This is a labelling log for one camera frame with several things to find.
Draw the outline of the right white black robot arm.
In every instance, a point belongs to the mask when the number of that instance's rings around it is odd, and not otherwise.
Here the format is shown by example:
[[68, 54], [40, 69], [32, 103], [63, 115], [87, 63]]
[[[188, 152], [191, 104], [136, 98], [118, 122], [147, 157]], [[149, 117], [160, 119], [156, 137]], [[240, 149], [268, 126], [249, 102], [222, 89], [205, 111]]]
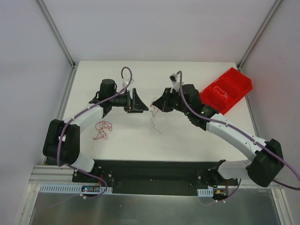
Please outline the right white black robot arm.
[[240, 133], [218, 110], [202, 103], [194, 85], [186, 84], [175, 91], [165, 88], [153, 105], [162, 112], [173, 110], [184, 113], [196, 127], [208, 131], [239, 150], [246, 160], [220, 160], [207, 171], [209, 185], [222, 185], [228, 179], [251, 179], [261, 187], [268, 187], [284, 167], [278, 159], [283, 157], [281, 145], [275, 139], [266, 141], [249, 133]]

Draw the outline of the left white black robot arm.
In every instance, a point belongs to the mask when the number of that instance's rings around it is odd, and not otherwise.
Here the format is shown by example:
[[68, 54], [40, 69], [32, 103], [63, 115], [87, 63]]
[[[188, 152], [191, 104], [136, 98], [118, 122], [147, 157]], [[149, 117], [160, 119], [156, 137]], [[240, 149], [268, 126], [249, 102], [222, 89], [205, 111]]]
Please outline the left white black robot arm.
[[113, 107], [122, 107], [127, 113], [143, 113], [148, 107], [138, 97], [136, 88], [124, 89], [118, 94], [117, 85], [112, 79], [103, 79], [99, 91], [78, 114], [65, 119], [54, 119], [50, 122], [43, 155], [56, 160], [59, 165], [69, 165], [83, 171], [88, 182], [95, 182], [100, 175], [98, 163], [81, 153], [81, 133], [91, 125], [104, 118]]

